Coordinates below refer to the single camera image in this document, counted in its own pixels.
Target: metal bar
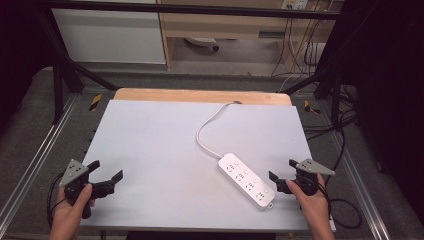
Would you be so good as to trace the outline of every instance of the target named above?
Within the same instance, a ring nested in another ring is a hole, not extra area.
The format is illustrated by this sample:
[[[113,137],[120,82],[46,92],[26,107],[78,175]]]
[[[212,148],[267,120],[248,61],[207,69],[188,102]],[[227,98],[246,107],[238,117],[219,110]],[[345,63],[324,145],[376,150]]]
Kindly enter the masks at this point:
[[[283,90],[281,93],[291,95],[297,92],[299,89],[302,89],[313,82],[319,82],[322,79],[322,77],[326,76],[327,73],[329,73],[328,70],[322,69],[319,72],[316,72],[314,75],[308,77],[307,79],[300,81],[299,83]]]
[[[332,11],[301,11],[265,8],[241,8],[220,6],[196,6],[173,4],[148,4],[148,3],[117,3],[117,2],[92,2],[92,1],[61,1],[42,0],[41,4],[50,8],[79,9],[97,11],[120,12],[153,12],[153,13],[184,13],[205,15],[231,15],[271,18],[297,18],[321,20],[360,20],[363,17],[352,13],[339,13]]]
[[[82,75],[90,78],[94,82],[102,85],[103,87],[105,87],[109,90],[118,90],[120,88],[120,87],[117,87],[117,86],[107,82],[106,80],[97,76],[96,74],[90,72],[88,69],[86,69],[86,68],[82,67],[81,65],[79,65],[78,63],[74,62],[70,57],[66,57],[66,60],[67,60],[68,64],[70,66],[72,66],[75,70],[80,72]]]
[[[53,80],[54,80],[54,120],[56,124],[63,114],[63,86],[62,86],[62,69],[60,64],[53,65]]]
[[[331,124],[330,120],[330,110],[328,109],[327,104],[324,104],[322,101],[318,101],[321,112],[323,113],[324,118],[328,124]],[[341,133],[333,131],[333,138],[336,142],[336,147],[341,151],[342,146],[342,136]],[[344,167],[346,168],[346,173],[349,177],[350,182],[352,183],[353,190],[355,191],[356,197],[358,198],[359,204],[361,204],[364,215],[368,221],[368,225],[371,229],[371,232],[374,235],[374,238],[377,240],[389,240],[390,236],[386,229],[386,225],[378,213],[377,207],[372,200],[372,197],[362,180],[361,175],[359,174],[354,160],[352,159],[349,150],[345,147],[344,154]]]
[[[340,108],[340,87],[341,87],[341,72],[336,72],[336,76],[333,80],[333,97],[331,99],[331,123],[338,131],[340,129],[339,124],[339,108]]]
[[[58,39],[56,33],[53,31],[49,20],[46,18],[44,10],[44,8],[33,8],[32,13],[34,14],[34,17],[37,19],[40,27],[43,29],[51,43],[52,49],[54,51],[54,57],[56,58],[55,60],[58,61],[58,64],[61,68],[60,70],[62,71],[63,80],[65,80],[71,92],[81,92],[84,88],[84,85],[82,84],[75,71],[66,65],[65,56],[67,56],[68,53],[66,49],[64,49],[64,46],[60,44],[60,40]]]
[[[21,205],[26,194],[28,193],[29,188],[34,182],[35,177],[37,176],[38,172],[43,166],[45,159],[47,158],[57,137],[62,131],[63,126],[68,120],[68,117],[70,116],[72,109],[74,107],[75,101],[78,97],[79,97],[79,94],[73,94],[73,96],[71,96],[68,99],[65,105],[65,111],[62,118],[59,120],[58,124],[53,125],[51,127],[49,133],[47,134],[46,138],[44,139],[43,143],[41,144],[40,148],[38,149],[31,163],[29,164],[24,175],[21,177],[21,180],[15,187],[15,190],[13,191],[13,193],[7,200],[6,204],[4,205],[3,209],[1,210],[0,239],[2,239],[3,235],[5,234],[7,228],[12,222],[13,217],[15,216],[16,212],[19,209],[19,206]]]

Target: metal frame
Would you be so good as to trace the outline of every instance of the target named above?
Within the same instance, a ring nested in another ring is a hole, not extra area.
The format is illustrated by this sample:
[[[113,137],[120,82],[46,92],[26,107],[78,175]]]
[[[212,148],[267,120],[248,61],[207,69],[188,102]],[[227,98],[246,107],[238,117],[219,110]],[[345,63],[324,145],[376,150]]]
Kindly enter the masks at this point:
[[[68,99],[62,118],[59,119],[56,125],[51,127],[49,133],[29,164],[24,175],[21,177],[21,180],[15,187],[15,190],[7,200],[6,204],[3,206],[3,209],[0,212],[0,239],[2,239],[3,235],[6,233],[7,228],[12,222],[12,219],[18,211],[26,194],[28,193],[35,177],[43,166],[43,163],[46,160],[50,150],[52,149],[56,139],[61,133],[63,126],[66,124],[66,121],[68,120],[78,97],[79,94],[73,94]]]
[[[338,21],[355,21],[363,19],[363,16],[352,13],[337,13],[337,12],[314,12],[314,11],[292,11],[292,10],[274,10],[274,9],[252,9],[238,7],[215,7],[215,6],[192,6],[192,5],[162,5],[162,4],[142,4],[142,3],[113,3],[113,2],[86,2],[86,1],[59,1],[59,0],[43,0],[38,1],[34,6],[34,14],[37,16],[38,23],[47,34],[51,41],[53,50],[58,60],[58,64],[54,66],[55,80],[55,123],[46,137],[44,143],[33,158],[30,166],[21,178],[12,196],[0,212],[0,238],[6,232],[7,227],[20,204],[22,203],[32,181],[41,168],[47,154],[49,153],[54,141],[60,133],[63,125],[69,117],[72,106],[77,98],[74,96],[65,106],[65,114],[63,109],[63,94],[62,94],[62,79],[66,81],[68,87],[73,92],[81,92],[84,88],[79,80],[76,72],[83,74],[93,81],[103,85],[110,90],[116,90],[118,87],[108,83],[102,78],[91,73],[74,62],[67,54],[66,48],[59,41],[57,33],[52,30],[51,23],[44,15],[45,9],[80,9],[80,10],[100,10],[100,11],[123,11],[123,12],[156,12],[156,13],[183,13],[183,14],[207,14],[207,15],[231,15],[231,16],[252,16],[252,17],[270,17],[270,18],[298,18],[298,19],[320,19],[320,20],[338,20]],[[318,79],[328,71],[317,72],[313,80]],[[335,140],[340,147],[340,139],[334,134]],[[350,158],[348,151],[345,155],[347,172],[350,180],[356,189],[356,194],[359,198],[362,208],[368,219],[370,228],[376,239],[389,239],[389,235],[382,222],[380,215],[375,208],[375,205],[366,189],[356,167]]]

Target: white table surface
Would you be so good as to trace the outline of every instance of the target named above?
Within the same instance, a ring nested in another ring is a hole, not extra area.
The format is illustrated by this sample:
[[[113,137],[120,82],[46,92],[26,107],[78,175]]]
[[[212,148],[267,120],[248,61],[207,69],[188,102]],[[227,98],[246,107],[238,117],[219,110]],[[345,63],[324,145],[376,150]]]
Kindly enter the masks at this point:
[[[124,178],[96,201],[81,225],[101,229],[166,231],[307,230],[293,195],[276,192],[259,211],[218,170],[218,159],[195,140],[196,131],[223,104],[111,100],[84,159],[100,160],[90,182]],[[293,179],[289,159],[311,157],[295,107],[230,105],[200,138],[234,153],[276,191],[271,170]]]

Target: wooden table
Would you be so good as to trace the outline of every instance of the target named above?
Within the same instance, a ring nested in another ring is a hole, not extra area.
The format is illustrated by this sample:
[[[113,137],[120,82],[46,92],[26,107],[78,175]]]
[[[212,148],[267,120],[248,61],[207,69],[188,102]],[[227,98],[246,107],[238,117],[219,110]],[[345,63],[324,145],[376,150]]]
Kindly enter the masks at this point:
[[[203,91],[203,90],[170,90],[122,88],[114,97],[115,100],[143,101],[176,101],[176,102],[213,102],[226,103],[240,101],[244,104],[264,104],[291,106],[290,97],[280,93],[235,92],[235,91]]]

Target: power strip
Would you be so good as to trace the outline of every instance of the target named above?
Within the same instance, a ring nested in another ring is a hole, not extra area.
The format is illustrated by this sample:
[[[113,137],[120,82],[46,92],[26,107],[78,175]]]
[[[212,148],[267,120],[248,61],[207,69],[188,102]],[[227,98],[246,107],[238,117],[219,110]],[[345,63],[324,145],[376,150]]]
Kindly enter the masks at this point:
[[[234,154],[218,161],[219,170],[259,210],[272,208],[275,192]]]

